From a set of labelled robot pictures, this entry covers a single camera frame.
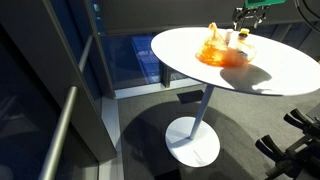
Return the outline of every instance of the orange plastic toy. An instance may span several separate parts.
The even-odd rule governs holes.
[[[228,47],[218,32],[215,23],[209,25],[212,36],[208,37],[202,45],[200,51],[196,54],[197,59],[211,66],[236,67],[249,62],[241,53],[231,47]]]

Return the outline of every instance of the gray carpet floor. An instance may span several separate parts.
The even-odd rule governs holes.
[[[320,103],[320,91],[290,97],[242,94],[215,88],[203,118],[218,134],[220,153],[210,165],[191,168],[167,150],[164,134],[176,118],[194,116],[200,102],[181,104],[176,94],[193,86],[119,100],[122,153],[126,180],[152,180],[177,171],[183,180],[260,180],[274,166],[256,147],[269,134],[284,150],[302,132],[282,118],[294,108],[307,113]],[[278,179],[289,179],[285,175]]]

